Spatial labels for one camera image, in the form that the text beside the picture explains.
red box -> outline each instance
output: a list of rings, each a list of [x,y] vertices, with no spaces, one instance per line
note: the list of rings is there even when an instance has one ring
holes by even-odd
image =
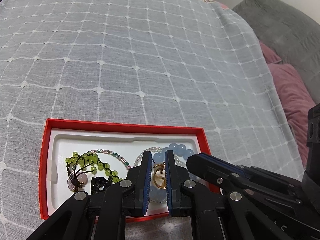
[[[40,216],[42,219],[47,219],[47,191],[46,191],[46,175],[47,175],[47,159],[51,129],[68,129],[82,131],[97,131],[97,132],[117,132],[117,133],[137,133],[137,134],[184,134],[195,135],[201,152],[210,153],[208,142],[203,128],[195,127],[177,127],[177,126],[155,126],[155,125],[136,125],[136,124],[120,124],[106,122],[88,122],[62,119],[47,119],[44,135],[42,140],[40,167],[39,167],[39,203]],[[220,189],[209,184],[209,189],[212,192],[220,193]],[[160,213],[139,218],[127,218],[127,222],[145,221],[159,217],[167,216],[168,213]]]

grid patterned fabric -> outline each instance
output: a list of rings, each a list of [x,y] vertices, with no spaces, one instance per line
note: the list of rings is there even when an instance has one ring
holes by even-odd
[[[215,2],[0,3],[1,240],[25,239],[42,222],[38,165],[49,117],[204,127],[223,160],[303,173],[256,36]],[[188,220],[169,218],[126,234],[192,237]]]

pink cushion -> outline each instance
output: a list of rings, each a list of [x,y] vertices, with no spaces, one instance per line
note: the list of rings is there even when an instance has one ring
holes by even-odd
[[[308,159],[308,110],[312,100],[298,72],[290,64],[268,64],[285,116],[292,127],[303,167]]]
[[[267,64],[270,63],[279,63],[282,61],[282,59],[269,47],[267,47],[265,44],[263,44],[261,41],[260,42],[260,47],[262,50],[262,54],[267,62]]]

screw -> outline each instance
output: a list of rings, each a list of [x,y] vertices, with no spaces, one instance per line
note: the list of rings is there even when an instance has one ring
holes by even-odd
[[[79,191],[75,194],[75,199],[76,200],[84,200],[86,194],[83,191]]]
[[[254,195],[254,191],[251,190],[251,189],[248,189],[248,188],[247,188],[247,189],[245,190],[245,192],[248,193],[249,195]]]
[[[196,183],[193,180],[188,179],[183,183],[183,185],[188,188],[193,188],[196,186]]]
[[[242,199],[242,195],[239,192],[230,193],[230,198],[234,201],[239,201]]]
[[[120,181],[121,187],[130,187],[132,185],[132,182],[128,179],[124,179]]]

white tray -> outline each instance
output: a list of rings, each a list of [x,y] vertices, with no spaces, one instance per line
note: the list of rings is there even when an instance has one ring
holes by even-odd
[[[46,178],[48,215],[50,216],[73,194],[67,186],[68,174],[65,159],[71,157],[74,151],[82,155],[90,150],[110,150],[120,154],[133,167],[136,158],[143,150],[156,146],[168,147],[172,142],[184,144],[187,149],[192,149],[194,153],[200,152],[196,135],[112,133],[52,129],[49,141]],[[118,171],[120,178],[126,178],[127,169],[118,159],[107,154],[99,154],[99,158],[102,162],[109,163],[112,170]],[[98,170],[95,175],[87,173],[87,176],[88,182],[83,187],[83,190],[91,194],[91,178],[93,176],[105,177],[105,173]],[[166,203],[150,202],[147,216],[167,211]]]

